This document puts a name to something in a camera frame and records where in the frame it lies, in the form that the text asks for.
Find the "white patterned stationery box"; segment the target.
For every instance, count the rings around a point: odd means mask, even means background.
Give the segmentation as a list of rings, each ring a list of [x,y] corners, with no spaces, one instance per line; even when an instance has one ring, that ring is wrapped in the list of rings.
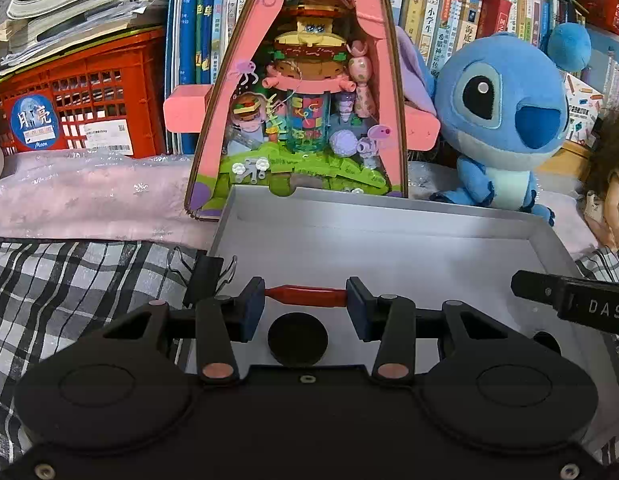
[[[593,148],[596,144],[594,128],[602,108],[603,94],[572,74],[564,73],[563,79],[570,115],[567,140]]]

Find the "wooden drawer box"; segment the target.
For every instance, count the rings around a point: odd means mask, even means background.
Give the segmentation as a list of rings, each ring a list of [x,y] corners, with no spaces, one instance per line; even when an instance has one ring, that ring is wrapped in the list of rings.
[[[565,141],[559,151],[547,159],[536,171],[545,174],[572,177],[585,182],[590,172],[590,159],[593,152],[585,145]]]

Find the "stack of books on crate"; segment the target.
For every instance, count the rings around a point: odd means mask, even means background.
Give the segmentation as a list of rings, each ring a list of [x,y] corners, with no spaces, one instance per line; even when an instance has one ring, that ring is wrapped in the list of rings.
[[[165,20],[168,0],[0,0],[0,74]]]

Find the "black white plaid cloth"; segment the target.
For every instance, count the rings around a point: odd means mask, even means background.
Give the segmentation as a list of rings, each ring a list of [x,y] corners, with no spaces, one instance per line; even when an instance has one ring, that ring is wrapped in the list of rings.
[[[29,447],[13,404],[26,370],[151,300],[181,307],[201,254],[146,240],[0,237],[0,468]]]

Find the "red plastic crate left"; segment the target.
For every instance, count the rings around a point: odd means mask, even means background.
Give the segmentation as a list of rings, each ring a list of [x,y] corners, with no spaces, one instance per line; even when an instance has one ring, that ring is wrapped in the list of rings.
[[[0,78],[0,148],[12,155],[165,151],[160,27],[121,32]]]

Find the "pink glittery cloth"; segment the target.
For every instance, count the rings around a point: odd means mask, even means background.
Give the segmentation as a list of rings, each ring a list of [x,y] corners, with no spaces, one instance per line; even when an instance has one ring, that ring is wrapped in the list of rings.
[[[0,179],[0,237],[149,240],[206,249],[214,222],[184,210],[192,158],[102,151],[17,154]]]

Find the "blue Stitch plush toy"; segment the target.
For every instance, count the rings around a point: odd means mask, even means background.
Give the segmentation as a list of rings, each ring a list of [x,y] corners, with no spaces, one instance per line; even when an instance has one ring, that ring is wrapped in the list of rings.
[[[458,188],[437,203],[535,214],[555,213],[537,200],[534,171],[564,144],[570,115],[556,58],[497,32],[466,44],[432,73],[404,29],[395,30],[405,98],[435,116],[459,156]]]

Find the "pink triangular diorama toy house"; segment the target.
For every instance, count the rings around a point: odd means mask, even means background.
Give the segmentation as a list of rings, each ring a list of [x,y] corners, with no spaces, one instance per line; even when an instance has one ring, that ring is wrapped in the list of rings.
[[[390,0],[246,0],[216,79],[164,105],[169,130],[198,133],[187,214],[218,218],[238,185],[406,196],[439,121],[406,96],[400,34]]]

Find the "brown haired baby doll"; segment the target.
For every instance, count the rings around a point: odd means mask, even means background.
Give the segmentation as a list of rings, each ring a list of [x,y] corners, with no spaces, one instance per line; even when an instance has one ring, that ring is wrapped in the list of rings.
[[[605,116],[591,156],[584,219],[600,245],[619,251],[619,109]]]

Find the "black binder clip on box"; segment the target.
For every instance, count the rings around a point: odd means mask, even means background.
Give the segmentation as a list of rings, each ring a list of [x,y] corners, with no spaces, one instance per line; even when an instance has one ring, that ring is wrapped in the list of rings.
[[[236,275],[236,255],[233,255],[228,263],[224,263],[224,258],[210,256],[204,250],[195,250],[190,255],[176,247],[175,254],[182,266],[190,272],[190,278],[186,280],[177,269],[168,264],[168,270],[177,274],[187,285],[182,300],[185,309],[193,309],[199,301],[218,296]]]

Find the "white cardboard box tray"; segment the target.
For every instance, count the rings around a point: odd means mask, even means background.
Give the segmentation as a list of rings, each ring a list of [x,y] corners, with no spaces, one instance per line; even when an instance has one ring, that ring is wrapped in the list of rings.
[[[520,270],[577,274],[556,232],[531,214],[311,188],[280,197],[240,185],[195,232],[211,255],[236,260],[231,295],[256,275],[268,286],[328,288],[357,276],[377,295],[405,296],[425,309],[458,299],[526,336],[549,334],[598,389],[585,443],[597,448],[619,436],[608,337],[511,292]]]

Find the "red marker pen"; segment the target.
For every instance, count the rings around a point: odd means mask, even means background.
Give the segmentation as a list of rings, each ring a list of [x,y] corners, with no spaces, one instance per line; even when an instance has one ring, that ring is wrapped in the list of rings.
[[[344,308],[347,306],[345,289],[282,285],[266,288],[265,296],[287,306],[315,308]]]

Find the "black round lid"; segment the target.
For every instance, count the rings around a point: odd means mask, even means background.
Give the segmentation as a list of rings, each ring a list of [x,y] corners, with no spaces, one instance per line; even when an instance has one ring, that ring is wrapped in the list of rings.
[[[329,335],[315,316],[290,312],[272,322],[267,344],[271,355],[283,366],[313,366],[327,351]]]

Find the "row of upright books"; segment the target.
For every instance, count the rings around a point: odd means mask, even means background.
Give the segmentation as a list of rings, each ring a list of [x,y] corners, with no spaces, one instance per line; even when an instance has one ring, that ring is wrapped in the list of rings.
[[[465,44],[512,32],[541,49],[551,33],[574,20],[590,36],[591,57],[576,76],[603,94],[599,114],[619,107],[619,36],[587,22],[576,0],[391,0],[396,25],[407,32],[431,70],[439,70]]]

